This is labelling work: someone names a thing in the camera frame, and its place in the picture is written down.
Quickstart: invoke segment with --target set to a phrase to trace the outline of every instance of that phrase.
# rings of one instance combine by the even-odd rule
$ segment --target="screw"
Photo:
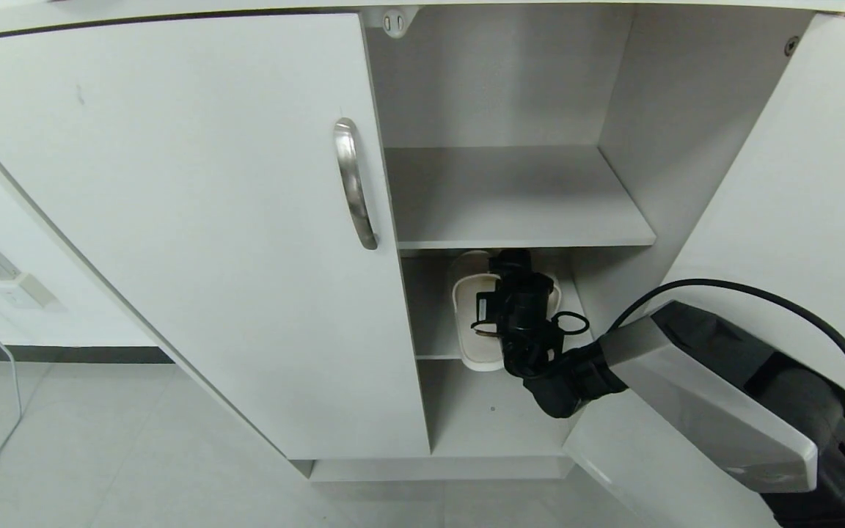
[[[794,50],[797,49],[797,44],[800,43],[801,37],[798,37],[797,34],[791,39],[788,39],[787,43],[784,43],[784,56],[791,56],[794,54]]]

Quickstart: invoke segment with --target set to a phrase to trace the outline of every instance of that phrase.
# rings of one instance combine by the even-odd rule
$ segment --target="cabinet top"
[[[435,4],[531,4],[550,0],[429,0]],[[590,0],[564,0],[554,3],[591,3]],[[788,7],[845,13],[845,0],[597,0],[597,4],[714,4],[720,6]],[[0,34],[26,32],[55,26],[86,26],[88,23],[143,17],[164,17],[186,13],[215,13],[251,10],[340,9],[358,11],[361,7],[421,4],[412,0],[0,0]]]

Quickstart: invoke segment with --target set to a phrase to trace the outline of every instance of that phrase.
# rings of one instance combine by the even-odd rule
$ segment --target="open cabinet door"
[[[845,18],[811,21],[665,282],[691,277],[770,290],[845,335]],[[722,315],[845,387],[841,352],[795,315],[704,287],[651,306],[670,298]],[[630,392],[590,404],[564,449],[655,526],[777,526],[758,495]]]
[[[359,17],[251,14],[0,36],[0,162],[286,457],[428,455]]]

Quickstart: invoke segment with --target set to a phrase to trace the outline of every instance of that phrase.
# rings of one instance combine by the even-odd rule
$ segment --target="floor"
[[[582,470],[563,481],[309,484],[170,364],[19,364],[26,418],[0,457],[0,528],[638,526]],[[0,362],[0,441],[14,420]]]

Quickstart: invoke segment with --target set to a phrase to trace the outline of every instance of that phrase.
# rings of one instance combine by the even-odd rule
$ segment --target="metal handle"
[[[334,124],[334,150],[338,154],[338,168],[341,169],[341,183],[345,185],[345,199],[351,211],[354,229],[361,238],[365,249],[376,249],[376,237],[367,214],[367,204],[363,198],[361,173],[358,171],[358,148],[354,143],[356,125],[347,117],[340,118]]]

